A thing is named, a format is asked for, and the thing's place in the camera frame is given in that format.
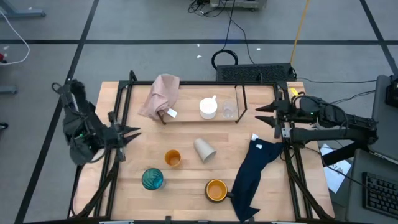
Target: white cable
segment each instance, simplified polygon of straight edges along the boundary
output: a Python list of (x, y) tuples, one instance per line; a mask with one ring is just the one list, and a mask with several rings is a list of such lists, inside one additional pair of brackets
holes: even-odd
[(14, 64), (17, 64), (17, 63), (24, 62), (24, 61), (27, 59), (27, 57), (29, 56), (29, 53), (30, 53), (29, 45), (27, 45), (26, 41), (25, 41), (25, 40), (18, 34), (18, 32), (13, 28), (13, 26), (12, 26), (11, 23), (10, 23), (10, 21), (8, 21), (6, 15), (4, 15), (4, 13), (2, 13), (1, 10), (0, 10), (0, 13), (1, 13), (2, 16), (6, 19), (8, 25), (10, 26), (10, 28), (15, 32), (15, 34), (17, 34), (17, 36), (21, 39), (21, 41), (23, 41), (23, 43), (26, 44), (26, 47), (27, 47), (27, 53), (26, 53), (26, 56), (25, 56), (24, 59), (22, 59), (22, 60), (20, 60), (20, 61), (18, 61), (18, 62), (0, 63), (0, 66), (4, 66), (4, 65), (14, 65)]

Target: orange mug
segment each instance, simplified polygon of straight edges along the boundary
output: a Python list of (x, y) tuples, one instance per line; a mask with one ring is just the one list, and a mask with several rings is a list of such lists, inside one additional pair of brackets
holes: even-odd
[(166, 152), (164, 160), (169, 166), (177, 167), (181, 163), (181, 155), (177, 150), (172, 149)]
[(234, 197), (231, 192), (228, 192), (226, 184), (218, 179), (211, 180), (206, 184), (205, 195), (213, 203), (220, 203), (227, 197)]

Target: white paper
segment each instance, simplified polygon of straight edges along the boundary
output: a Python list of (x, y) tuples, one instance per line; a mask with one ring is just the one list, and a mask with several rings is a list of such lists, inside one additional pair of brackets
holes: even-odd
[(172, 108), (170, 108), (170, 109), (167, 111), (167, 114), (170, 115), (170, 116), (172, 116), (173, 118), (175, 118), (176, 115), (177, 115), (177, 112), (176, 112), (175, 110), (173, 110)]
[(251, 136), (252, 141), (255, 141), (257, 138), (259, 138), (259, 136), (257, 134), (252, 134), (252, 136)]
[[(327, 144), (324, 144), (322, 146), (322, 148), (320, 149), (320, 151), (321, 151), (322, 155), (325, 155), (330, 152), (333, 152), (333, 149), (331, 149)], [(344, 175), (347, 175), (349, 169), (351, 168), (351, 164), (347, 161), (339, 161), (335, 164), (330, 165), (329, 167), (344, 173)], [(340, 188), (341, 184), (343, 183), (345, 176), (343, 176), (327, 167), (324, 167), (323, 171), (325, 172), (326, 182), (328, 183), (329, 189), (332, 192), (337, 193), (338, 189)]]

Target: cup handle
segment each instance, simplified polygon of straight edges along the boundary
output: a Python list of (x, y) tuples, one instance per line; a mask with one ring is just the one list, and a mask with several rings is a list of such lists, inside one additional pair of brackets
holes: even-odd
[(226, 193), (226, 197), (233, 198), (233, 197), (234, 197), (234, 194), (232, 194), (231, 192), (227, 192), (227, 193)]

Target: yellow cable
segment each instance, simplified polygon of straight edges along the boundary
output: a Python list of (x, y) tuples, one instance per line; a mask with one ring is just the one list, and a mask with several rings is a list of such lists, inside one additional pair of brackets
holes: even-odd
[(290, 64), (291, 64), (291, 65), (293, 65), (293, 58), (294, 58), (294, 53), (296, 52), (297, 40), (298, 40), (299, 37), (300, 37), (301, 27), (303, 26), (304, 18), (305, 18), (305, 15), (306, 15), (306, 13), (307, 13), (307, 9), (308, 9), (308, 5), (309, 5), (309, 4), (310, 4), (310, 0), (307, 0), (307, 3), (305, 3), (305, 9), (304, 9), (304, 12), (303, 12), (303, 16), (301, 17), (300, 26), (298, 27), (296, 39), (294, 40), (292, 56), (290, 56)]

